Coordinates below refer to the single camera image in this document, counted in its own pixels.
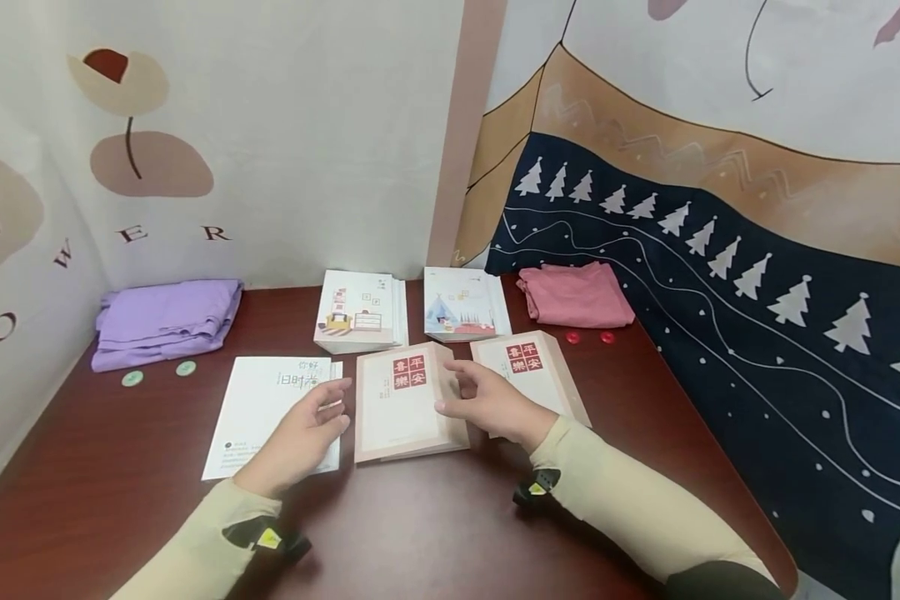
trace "navy blue tapestry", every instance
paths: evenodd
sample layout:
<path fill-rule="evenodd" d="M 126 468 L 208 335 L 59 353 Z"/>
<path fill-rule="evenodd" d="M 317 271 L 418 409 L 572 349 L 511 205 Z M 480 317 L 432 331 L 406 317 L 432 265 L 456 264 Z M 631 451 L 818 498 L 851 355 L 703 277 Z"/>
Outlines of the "navy blue tapestry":
<path fill-rule="evenodd" d="M 890 598 L 900 539 L 900 267 L 816 250 L 712 194 L 531 133 L 487 271 L 613 266 L 798 566 Z"/>

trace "folded towel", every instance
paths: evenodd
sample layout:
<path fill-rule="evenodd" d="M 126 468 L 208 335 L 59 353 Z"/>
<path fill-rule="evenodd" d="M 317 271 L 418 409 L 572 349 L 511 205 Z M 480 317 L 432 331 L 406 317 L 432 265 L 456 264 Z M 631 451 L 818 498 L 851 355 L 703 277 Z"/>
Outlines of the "folded towel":
<path fill-rule="evenodd" d="M 612 268 L 602 262 L 583 267 L 543 265 L 521 269 L 517 286 L 538 323 L 570 328 L 621 328 L 635 315 Z"/>
<path fill-rule="evenodd" d="M 223 345 L 240 305 L 237 279 L 202 279 L 110 292 L 97 316 L 97 373 L 210 353 Z"/>

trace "book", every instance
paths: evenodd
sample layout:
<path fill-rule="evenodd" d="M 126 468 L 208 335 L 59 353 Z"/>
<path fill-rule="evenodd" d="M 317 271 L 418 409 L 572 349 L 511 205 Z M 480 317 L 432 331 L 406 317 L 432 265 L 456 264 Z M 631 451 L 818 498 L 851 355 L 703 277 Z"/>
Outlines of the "book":
<path fill-rule="evenodd" d="M 440 342 L 513 333 L 500 277 L 474 269 L 423 270 L 423 331 Z"/>
<path fill-rule="evenodd" d="M 557 339 L 530 331 L 493 340 L 471 342 L 474 362 L 500 373 L 533 402 L 589 428 L 584 408 Z"/>
<path fill-rule="evenodd" d="M 329 358 L 239 356 L 233 361 L 203 481 L 231 478 L 258 453 L 280 419 L 313 386 L 343 377 L 343 362 Z M 340 438 L 313 473 L 340 468 Z"/>
<path fill-rule="evenodd" d="M 331 354 L 408 345 L 407 285 L 391 274 L 327 271 L 313 341 Z"/>
<path fill-rule="evenodd" d="M 436 342 L 357 357 L 357 463 L 470 448 L 467 423 L 433 409 L 458 398 L 452 359 Z"/>

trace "beige sleeve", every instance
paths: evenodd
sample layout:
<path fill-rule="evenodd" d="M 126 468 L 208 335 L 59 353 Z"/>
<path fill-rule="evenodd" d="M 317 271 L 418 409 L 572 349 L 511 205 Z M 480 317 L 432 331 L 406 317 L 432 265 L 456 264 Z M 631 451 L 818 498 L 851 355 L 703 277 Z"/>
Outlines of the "beige sleeve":
<path fill-rule="evenodd" d="M 657 580 L 729 561 L 773 581 L 754 551 L 707 505 L 582 424 L 560 417 L 530 458 L 534 468 L 559 469 L 552 495 L 560 504 Z"/>
<path fill-rule="evenodd" d="M 279 501 L 243 491 L 230 479 L 219 482 L 170 542 L 112 600 L 224 598 L 247 568 L 253 550 L 228 542 L 223 529 L 279 512 Z"/>

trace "person's left hand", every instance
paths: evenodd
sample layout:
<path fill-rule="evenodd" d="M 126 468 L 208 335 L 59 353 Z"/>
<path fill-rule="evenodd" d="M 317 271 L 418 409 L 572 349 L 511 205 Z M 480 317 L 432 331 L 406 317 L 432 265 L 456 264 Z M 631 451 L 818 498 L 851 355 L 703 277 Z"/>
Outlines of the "person's left hand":
<path fill-rule="evenodd" d="M 342 402 L 323 410 L 320 407 L 343 399 L 352 381 L 349 377 L 334 379 L 307 392 L 281 419 L 264 447 L 233 476 L 235 484 L 250 493 L 276 498 L 309 475 L 350 425 Z"/>

